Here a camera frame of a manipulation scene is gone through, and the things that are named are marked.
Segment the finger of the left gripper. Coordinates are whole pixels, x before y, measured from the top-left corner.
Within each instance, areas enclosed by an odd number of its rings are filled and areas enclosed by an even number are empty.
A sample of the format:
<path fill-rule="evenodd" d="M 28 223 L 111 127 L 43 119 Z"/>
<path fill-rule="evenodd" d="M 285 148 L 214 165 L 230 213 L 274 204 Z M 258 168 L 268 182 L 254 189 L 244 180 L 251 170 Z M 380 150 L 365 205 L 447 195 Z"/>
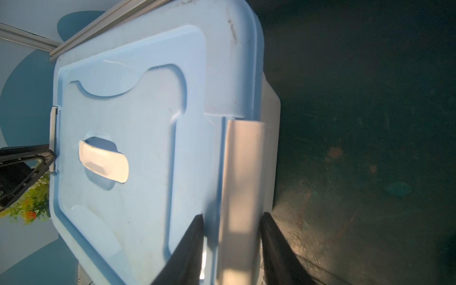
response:
<path fill-rule="evenodd" d="M 1 211 L 13 205 L 50 168 L 56 154 L 47 144 L 1 149 Z"/>

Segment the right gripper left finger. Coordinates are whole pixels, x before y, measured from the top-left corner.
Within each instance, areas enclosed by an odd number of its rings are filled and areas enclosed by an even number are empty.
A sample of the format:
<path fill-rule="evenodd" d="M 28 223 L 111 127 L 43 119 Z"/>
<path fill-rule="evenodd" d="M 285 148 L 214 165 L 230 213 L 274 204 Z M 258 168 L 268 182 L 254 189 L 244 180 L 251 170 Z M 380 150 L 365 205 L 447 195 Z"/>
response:
<path fill-rule="evenodd" d="M 199 285 L 203 262 L 204 220 L 196 215 L 152 285 Z"/>

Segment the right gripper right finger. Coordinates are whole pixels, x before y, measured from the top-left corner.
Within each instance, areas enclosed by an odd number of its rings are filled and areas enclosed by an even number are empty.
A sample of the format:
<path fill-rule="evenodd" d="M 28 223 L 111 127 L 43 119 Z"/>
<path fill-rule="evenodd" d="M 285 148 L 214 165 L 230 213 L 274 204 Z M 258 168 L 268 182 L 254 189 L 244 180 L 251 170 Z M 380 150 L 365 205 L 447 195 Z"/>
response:
<path fill-rule="evenodd" d="M 268 285 L 314 285 L 270 213 L 260 221 L 264 271 Z"/>

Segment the white plastic storage bin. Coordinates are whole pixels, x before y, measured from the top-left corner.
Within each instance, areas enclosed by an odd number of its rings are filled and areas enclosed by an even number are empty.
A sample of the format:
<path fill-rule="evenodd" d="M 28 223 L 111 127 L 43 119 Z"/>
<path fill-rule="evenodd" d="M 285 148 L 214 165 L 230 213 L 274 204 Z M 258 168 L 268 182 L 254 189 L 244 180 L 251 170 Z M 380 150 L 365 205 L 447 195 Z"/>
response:
<path fill-rule="evenodd" d="M 97 285 L 149 285 L 196 215 L 200 284 L 258 278 L 258 224 L 271 207 L 280 103 L 262 85 L 261 121 L 204 113 L 204 83 L 173 65 L 127 91 L 81 80 L 57 96 L 53 223 Z"/>

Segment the light blue bin lid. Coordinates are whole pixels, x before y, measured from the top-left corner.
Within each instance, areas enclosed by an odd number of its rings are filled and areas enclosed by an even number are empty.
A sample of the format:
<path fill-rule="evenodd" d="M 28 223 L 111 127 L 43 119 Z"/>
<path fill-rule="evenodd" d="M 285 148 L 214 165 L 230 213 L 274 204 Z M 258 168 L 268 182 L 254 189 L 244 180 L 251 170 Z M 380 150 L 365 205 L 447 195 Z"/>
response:
<path fill-rule="evenodd" d="M 173 1 L 61 55 L 52 222 L 97 285 L 149 285 L 194 216 L 217 240 L 226 125 L 260 117 L 246 1 Z"/>

